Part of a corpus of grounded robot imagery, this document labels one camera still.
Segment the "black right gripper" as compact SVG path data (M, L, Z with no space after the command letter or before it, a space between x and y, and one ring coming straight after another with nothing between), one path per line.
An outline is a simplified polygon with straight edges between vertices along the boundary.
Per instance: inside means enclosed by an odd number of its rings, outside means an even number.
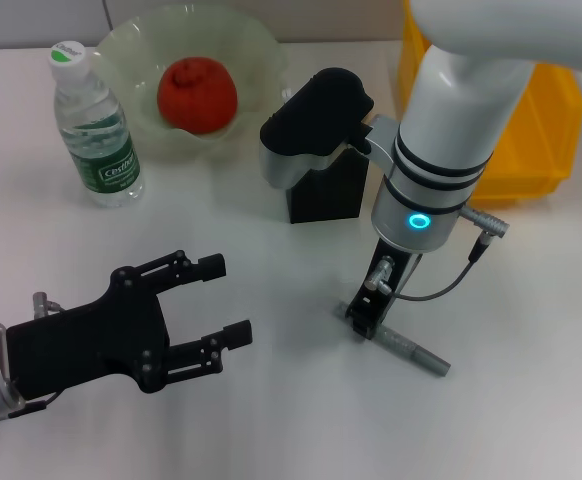
M367 276L345 312L355 333L367 340L374 338L421 258L382 239L377 242Z

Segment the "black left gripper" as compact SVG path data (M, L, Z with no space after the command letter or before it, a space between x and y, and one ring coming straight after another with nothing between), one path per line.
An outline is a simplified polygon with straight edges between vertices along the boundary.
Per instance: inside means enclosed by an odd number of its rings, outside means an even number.
M190 260L183 250L136 268L123 267L97 300L7 329L8 364L16 390L37 399L104 376L133 378L146 393L160 388L152 367L168 346L157 294L226 275L225 259L214 254ZM249 320L200 340L171 346L165 354L165 383L174 384L223 371L222 351L253 342Z

